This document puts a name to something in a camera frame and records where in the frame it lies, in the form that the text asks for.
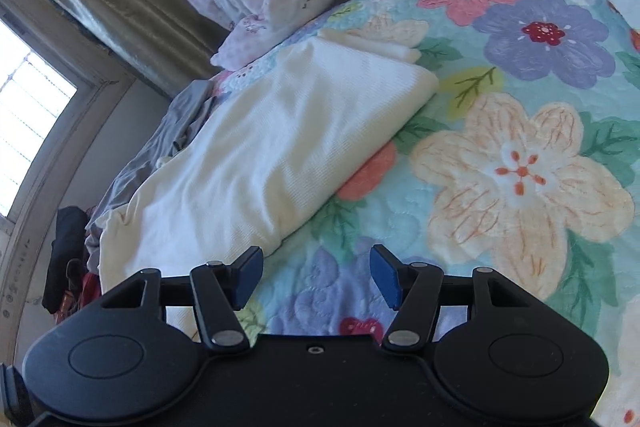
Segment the floral quilted bedspread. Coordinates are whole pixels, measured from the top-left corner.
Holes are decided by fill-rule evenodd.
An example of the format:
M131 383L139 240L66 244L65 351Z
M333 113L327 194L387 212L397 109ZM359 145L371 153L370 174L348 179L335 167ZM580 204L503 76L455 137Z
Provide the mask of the floral quilted bedspread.
M383 244L495 268L597 339L594 416L639 421L639 38L606 0L352 0L297 31L395 40L431 100L270 256L247 335L381 336Z

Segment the black garment on cushion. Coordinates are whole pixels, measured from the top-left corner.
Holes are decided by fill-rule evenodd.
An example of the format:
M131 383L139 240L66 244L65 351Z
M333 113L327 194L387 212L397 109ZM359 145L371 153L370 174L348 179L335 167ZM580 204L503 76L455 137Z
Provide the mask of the black garment on cushion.
M55 219L55 234L47 269L42 305L50 314L61 309L67 291L78 298L87 273L87 213L79 207L60 208Z

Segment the grey cloth garment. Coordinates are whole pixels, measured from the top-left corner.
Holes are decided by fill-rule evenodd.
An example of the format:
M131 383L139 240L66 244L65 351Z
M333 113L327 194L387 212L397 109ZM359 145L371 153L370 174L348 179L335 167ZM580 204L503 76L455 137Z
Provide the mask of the grey cloth garment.
M128 204L134 192L157 169L165 157L173 158L196 137L215 104L213 80L194 80L170 102L167 113L134 158L115 176L99 204L93 208L86 226L87 268L98 273L100 237L99 217Z

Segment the red garment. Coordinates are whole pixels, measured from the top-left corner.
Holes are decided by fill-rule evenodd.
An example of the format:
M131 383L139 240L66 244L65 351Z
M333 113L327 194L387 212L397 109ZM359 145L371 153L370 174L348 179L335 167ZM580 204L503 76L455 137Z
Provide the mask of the red garment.
M87 272L84 275L67 277L67 288L61 306L55 313L55 323L60 324L67 317L90 305L101 294L100 279L96 274Z

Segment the cream knit baby cardigan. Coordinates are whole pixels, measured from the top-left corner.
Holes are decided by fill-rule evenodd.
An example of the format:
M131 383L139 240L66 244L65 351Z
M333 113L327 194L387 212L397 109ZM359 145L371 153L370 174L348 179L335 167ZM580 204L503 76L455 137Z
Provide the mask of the cream knit baby cardigan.
M416 49L331 29L282 49L127 204L100 218L100 282L180 277L262 248L250 337L381 337L393 312L370 275L364 199L397 160L393 137L435 94Z

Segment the wooden window frame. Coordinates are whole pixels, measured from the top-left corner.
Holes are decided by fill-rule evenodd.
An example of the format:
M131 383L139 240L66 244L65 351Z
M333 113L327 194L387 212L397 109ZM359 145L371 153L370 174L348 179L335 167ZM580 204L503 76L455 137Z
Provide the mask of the wooden window frame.
M50 0L1 0L1 19L77 91L18 191L1 254L1 361L11 364L40 248L93 140L137 79Z

